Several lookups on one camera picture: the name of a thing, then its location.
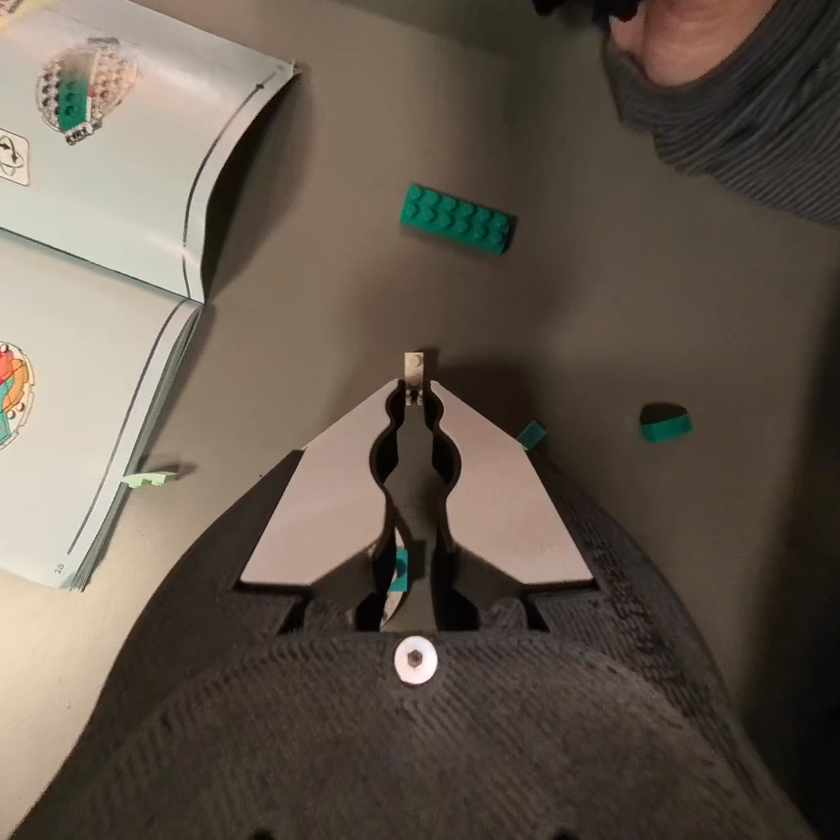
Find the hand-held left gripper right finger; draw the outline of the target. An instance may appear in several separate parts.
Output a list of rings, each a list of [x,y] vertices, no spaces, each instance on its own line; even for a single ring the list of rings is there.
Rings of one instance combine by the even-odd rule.
[[[454,546],[524,587],[588,585],[594,576],[527,450],[438,382],[434,431],[454,452],[444,509]]]

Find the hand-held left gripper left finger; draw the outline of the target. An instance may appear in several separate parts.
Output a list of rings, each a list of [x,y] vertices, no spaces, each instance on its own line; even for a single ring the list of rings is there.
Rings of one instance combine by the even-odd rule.
[[[396,429],[389,407],[402,389],[400,380],[388,381],[303,449],[243,569],[244,584],[313,587],[371,558],[389,513],[375,452]]]

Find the round colourful lego build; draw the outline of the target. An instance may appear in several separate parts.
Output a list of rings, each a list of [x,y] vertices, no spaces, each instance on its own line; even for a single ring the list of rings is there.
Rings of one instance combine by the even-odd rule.
[[[408,592],[411,588],[411,535],[405,526],[398,522],[394,529],[395,538],[395,565],[392,573],[392,580],[388,586],[382,608],[379,629],[382,631],[386,625],[399,612]]]

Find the long green lego plate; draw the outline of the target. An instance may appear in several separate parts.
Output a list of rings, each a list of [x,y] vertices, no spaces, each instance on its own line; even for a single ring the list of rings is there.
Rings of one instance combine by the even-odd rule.
[[[516,225],[514,216],[501,210],[416,183],[407,187],[400,223],[494,256],[508,251]]]

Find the lego instruction booklet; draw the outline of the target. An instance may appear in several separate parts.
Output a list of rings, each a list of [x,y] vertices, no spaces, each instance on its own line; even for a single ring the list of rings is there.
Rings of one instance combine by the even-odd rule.
[[[2,570],[83,590],[205,303],[207,210],[296,75],[132,2],[2,2]]]

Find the person's right hand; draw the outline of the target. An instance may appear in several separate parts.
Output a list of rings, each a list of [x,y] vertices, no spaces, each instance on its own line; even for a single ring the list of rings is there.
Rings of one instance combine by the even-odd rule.
[[[696,81],[751,36],[775,1],[646,1],[629,19],[612,16],[614,46],[661,87]]]

